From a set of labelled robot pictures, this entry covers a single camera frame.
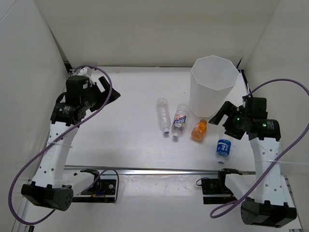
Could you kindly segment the white plastic bin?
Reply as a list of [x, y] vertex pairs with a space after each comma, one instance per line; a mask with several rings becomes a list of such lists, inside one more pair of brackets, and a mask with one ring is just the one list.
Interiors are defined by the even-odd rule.
[[238, 70], [225, 58], [199, 58], [191, 68], [189, 109], [197, 117], [209, 118], [222, 106], [234, 87]]

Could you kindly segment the blue label plastic bottle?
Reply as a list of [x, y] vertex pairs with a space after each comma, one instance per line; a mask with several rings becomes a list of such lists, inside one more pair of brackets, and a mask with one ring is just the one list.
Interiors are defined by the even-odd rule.
[[225, 133], [219, 137], [216, 147], [216, 156], [219, 164], [224, 164], [228, 160], [232, 145], [231, 142], [232, 138]]

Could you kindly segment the aluminium rail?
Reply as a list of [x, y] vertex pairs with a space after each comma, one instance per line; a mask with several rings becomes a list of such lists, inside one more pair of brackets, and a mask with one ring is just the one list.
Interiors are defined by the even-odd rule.
[[65, 170], [81, 169], [115, 169], [120, 174], [127, 175], [155, 175], [155, 174], [216, 174], [217, 170], [192, 170], [192, 169], [158, 169], [158, 168], [128, 168], [128, 167], [104, 167], [104, 166], [81, 166], [66, 165]]

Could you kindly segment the clear bottle with blue-white label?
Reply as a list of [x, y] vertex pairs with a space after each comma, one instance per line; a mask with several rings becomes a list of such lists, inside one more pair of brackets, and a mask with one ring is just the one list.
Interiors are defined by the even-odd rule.
[[174, 115], [174, 119], [171, 126], [172, 139], [177, 141], [184, 130], [185, 122], [188, 114], [188, 106], [186, 104], [179, 104]]

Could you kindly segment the orange plastic bottle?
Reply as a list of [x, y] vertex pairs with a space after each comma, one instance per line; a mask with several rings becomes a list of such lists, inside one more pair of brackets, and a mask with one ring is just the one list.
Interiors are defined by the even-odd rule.
[[206, 130], [207, 130], [207, 121], [205, 119], [201, 119], [198, 123], [196, 123], [195, 127], [191, 132], [192, 139], [201, 142], [205, 137]]

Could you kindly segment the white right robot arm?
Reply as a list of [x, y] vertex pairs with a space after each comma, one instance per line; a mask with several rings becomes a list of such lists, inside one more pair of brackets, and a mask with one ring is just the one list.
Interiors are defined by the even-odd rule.
[[289, 206], [284, 193], [281, 171], [276, 158], [280, 154], [281, 131], [278, 121], [267, 117], [267, 100], [258, 97], [243, 97], [243, 105], [237, 107], [226, 101], [217, 114], [209, 121], [223, 124], [225, 135], [240, 140], [248, 139], [255, 162], [255, 181], [246, 183], [238, 170], [226, 169], [224, 177], [217, 180], [217, 188], [222, 193], [232, 191], [240, 205], [240, 215], [244, 224], [281, 228], [297, 217], [295, 207]]

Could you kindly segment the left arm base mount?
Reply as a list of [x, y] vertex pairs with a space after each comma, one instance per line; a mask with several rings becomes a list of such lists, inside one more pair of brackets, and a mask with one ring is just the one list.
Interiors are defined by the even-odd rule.
[[[107, 171], [113, 171], [117, 179], [101, 179], [101, 176]], [[80, 173], [88, 173], [94, 176], [94, 183], [84, 189], [80, 195], [74, 196], [73, 203], [116, 203], [120, 184], [119, 173], [115, 169], [106, 169], [99, 173], [94, 169], [83, 169]]]

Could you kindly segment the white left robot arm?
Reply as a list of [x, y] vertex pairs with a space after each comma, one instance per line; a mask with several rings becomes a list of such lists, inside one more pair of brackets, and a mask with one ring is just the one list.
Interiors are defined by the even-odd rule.
[[87, 76], [71, 76], [66, 81], [65, 92], [58, 96], [51, 115], [47, 151], [32, 182], [21, 189], [22, 195], [33, 205], [66, 211], [76, 195], [100, 190], [99, 172], [95, 169], [81, 170], [67, 179], [63, 177], [71, 143], [86, 112], [97, 113], [101, 106], [120, 97], [104, 76], [98, 80], [104, 91]]

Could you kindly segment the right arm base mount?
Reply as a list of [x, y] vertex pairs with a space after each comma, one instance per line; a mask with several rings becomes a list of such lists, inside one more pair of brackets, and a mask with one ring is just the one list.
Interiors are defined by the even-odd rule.
[[202, 177], [196, 181], [196, 186], [202, 187], [204, 205], [225, 204], [237, 200], [225, 185], [225, 178], [228, 174], [243, 175], [239, 170], [224, 168], [218, 171], [216, 177]]

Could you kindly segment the clear plastic bottle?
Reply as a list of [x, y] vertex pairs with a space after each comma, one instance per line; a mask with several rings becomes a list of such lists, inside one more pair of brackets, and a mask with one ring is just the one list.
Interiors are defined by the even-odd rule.
[[160, 129], [164, 134], [169, 134], [171, 120], [169, 115], [168, 101], [165, 98], [160, 98], [156, 103], [158, 122]]

